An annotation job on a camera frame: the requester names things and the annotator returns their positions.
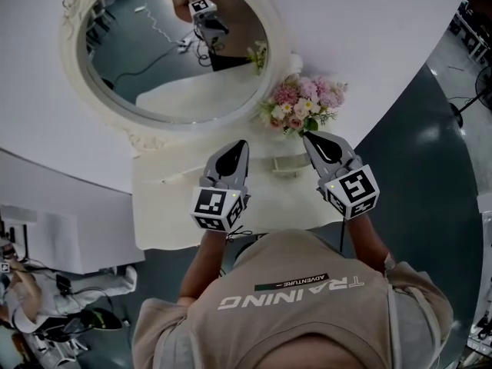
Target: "flower bouquet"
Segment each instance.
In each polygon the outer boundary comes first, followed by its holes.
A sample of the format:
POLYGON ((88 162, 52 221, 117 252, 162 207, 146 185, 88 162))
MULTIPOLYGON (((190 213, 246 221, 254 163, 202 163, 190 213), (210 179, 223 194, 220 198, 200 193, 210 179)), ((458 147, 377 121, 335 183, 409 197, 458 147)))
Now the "flower bouquet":
POLYGON ((347 84, 328 78, 292 75, 276 87, 271 98, 259 104, 260 116, 271 128, 282 129, 286 136, 318 130, 337 117, 336 108, 345 101, 347 84))
POLYGON ((258 46, 258 50, 255 52, 253 49, 248 48, 248 60, 253 63, 254 73, 260 75, 268 58, 268 47, 266 41, 256 41, 254 43, 258 46))

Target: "ornate white mirror frame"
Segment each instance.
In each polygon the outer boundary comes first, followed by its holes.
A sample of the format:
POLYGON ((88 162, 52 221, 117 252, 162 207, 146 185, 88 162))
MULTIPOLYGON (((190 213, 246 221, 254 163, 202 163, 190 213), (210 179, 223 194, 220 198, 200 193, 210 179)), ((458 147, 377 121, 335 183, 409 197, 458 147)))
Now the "ornate white mirror frame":
MULTIPOLYGON (((176 131, 207 132, 234 121, 247 120, 255 115, 257 103, 266 97, 288 73, 291 52, 287 43, 287 32, 272 1, 245 1, 260 19, 267 35, 268 63, 261 74, 262 81, 254 95, 242 106, 235 105, 234 110, 222 118, 195 124, 173 124, 156 119, 152 112, 143 110, 136 112, 134 105, 110 91, 95 73, 86 52, 85 28, 91 8, 97 0, 63 1, 65 12, 59 34, 63 67, 81 98, 100 114, 104 122, 122 128, 134 139, 136 136, 137 141, 142 141, 142 138, 154 138, 154 140, 172 138, 178 135, 176 131)), ((150 147, 160 148, 156 144, 150 147)))

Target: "fiducial marker cube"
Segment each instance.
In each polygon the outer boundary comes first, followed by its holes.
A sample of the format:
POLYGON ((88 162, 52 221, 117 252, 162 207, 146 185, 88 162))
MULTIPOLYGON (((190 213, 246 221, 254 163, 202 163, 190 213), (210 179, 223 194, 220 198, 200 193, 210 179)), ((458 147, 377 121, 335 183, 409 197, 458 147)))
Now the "fiducial marker cube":
POLYGON ((231 232, 244 208, 244 195, 239 190, 196 187, 190 213, 200 228, 231 232))
POLYGON ((379 187, 369 165, 349 172, 324 186, 326 201, 350 220, 376 206, 379 187))

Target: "dark floor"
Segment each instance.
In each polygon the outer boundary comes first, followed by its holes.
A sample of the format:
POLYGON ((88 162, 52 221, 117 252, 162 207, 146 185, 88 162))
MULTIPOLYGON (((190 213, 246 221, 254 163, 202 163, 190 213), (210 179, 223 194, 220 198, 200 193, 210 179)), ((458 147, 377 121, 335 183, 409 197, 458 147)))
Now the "dark floor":
MULTIPOLYGON (((439 364, 445 367, 463 350, 473 320, 483 234, 470 157, 427 66, 356 150, 371 165, 381 189, 377 207, 371 211, 381 237, 398 260, 427 271, 453 305, 455 327, 439 364)), ((339 224, 316 231, 338 247, 339 224)), ((225 270, 250 241, 239 238, 228 244, 225 270)), ((175 300, 195 252, 196 248, 147 251, 146 262, 137 265, 137 291, 115 299, 117 314, 135 324, 144 299, 175 300)), ((344 253, 351 256, 347 236, 344 253)), ((91 331, 83 338, 92 349, 80 357, 83 368, 131 367, 127 331, 91 331)))

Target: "round mirror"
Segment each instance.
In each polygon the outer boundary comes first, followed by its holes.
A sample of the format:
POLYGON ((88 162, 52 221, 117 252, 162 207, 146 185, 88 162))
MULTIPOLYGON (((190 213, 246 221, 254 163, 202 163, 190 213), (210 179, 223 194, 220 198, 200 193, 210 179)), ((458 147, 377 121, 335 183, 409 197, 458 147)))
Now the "round mirror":
POLYGON ((89 73, 129 111, 191 124, 229 115, 258 90, 265 31, 244 0, 97 0, 89 73))

